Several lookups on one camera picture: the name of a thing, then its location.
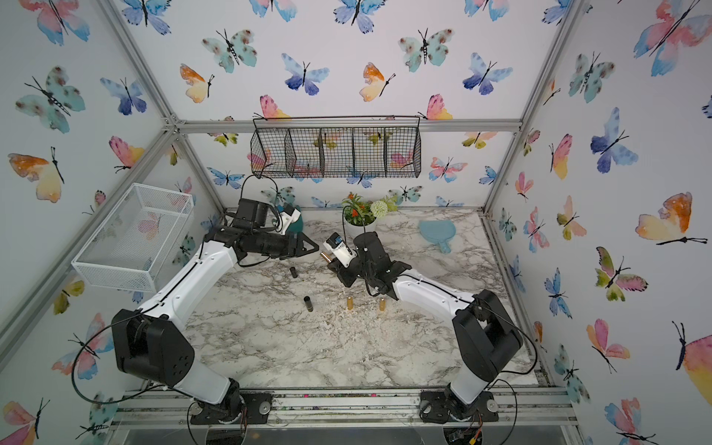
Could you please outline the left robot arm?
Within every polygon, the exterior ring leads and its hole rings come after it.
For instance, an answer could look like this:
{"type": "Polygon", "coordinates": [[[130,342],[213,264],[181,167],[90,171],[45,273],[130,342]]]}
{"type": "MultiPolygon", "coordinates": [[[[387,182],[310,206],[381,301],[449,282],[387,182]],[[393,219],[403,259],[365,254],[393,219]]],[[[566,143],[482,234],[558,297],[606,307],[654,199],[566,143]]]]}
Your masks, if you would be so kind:
{"type": "Polygon", "coordinates": [[[196,254],[163,289],[138,309],[121,310],[113,317],[118,369],[194,399],[201,410],[195,419],[202,425],[246,422],[248,407],[238,383],[198,359],[185,328],[219,279],[248,255],[269,261],[317,252],[309,237],[289,232],[300,217],[290,204],[278,209],[266,202],[240,200],[230,223],[213,226],[196,254]]]}

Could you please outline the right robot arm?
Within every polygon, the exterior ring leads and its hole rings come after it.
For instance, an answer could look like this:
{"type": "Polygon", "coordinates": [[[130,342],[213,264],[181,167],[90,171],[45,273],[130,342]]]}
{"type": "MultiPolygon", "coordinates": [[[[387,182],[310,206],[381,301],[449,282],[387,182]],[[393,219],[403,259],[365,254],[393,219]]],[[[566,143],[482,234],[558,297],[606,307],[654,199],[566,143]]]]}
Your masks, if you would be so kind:
{"type": "Polygon", "coordinates": [[[329,270],[344,287],[361,279],[378,296],[411,303],[451,324],[463,364],[433,402],[421,396],[430,406],[421,419],[436,424],[478,415],[488,419],[485,409],[492,395],[486,389],[524,345],[499,297],[487,289],[472,294],[446,287],[407,263],[393,261],[375,232],[358,235],[353,247],[333,233],[324,249],[331,257],[329,270]]]}

